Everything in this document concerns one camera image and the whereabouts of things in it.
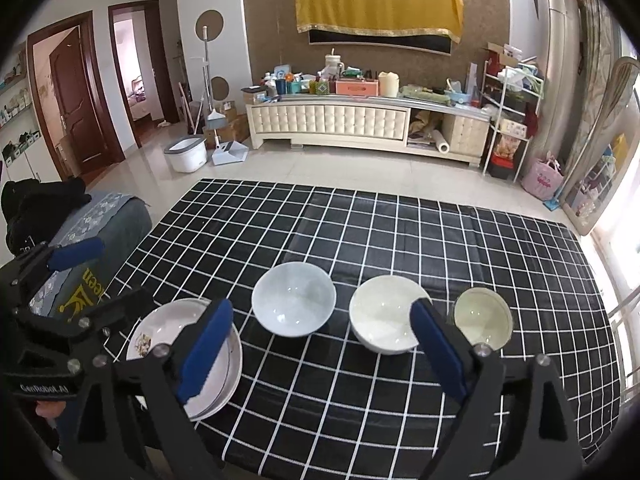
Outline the left hand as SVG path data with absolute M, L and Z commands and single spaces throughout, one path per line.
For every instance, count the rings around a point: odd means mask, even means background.
M 65 409 L 65 401 L 38 401 L 36 404 L 36 413 L 45 419 L 57 419 Z

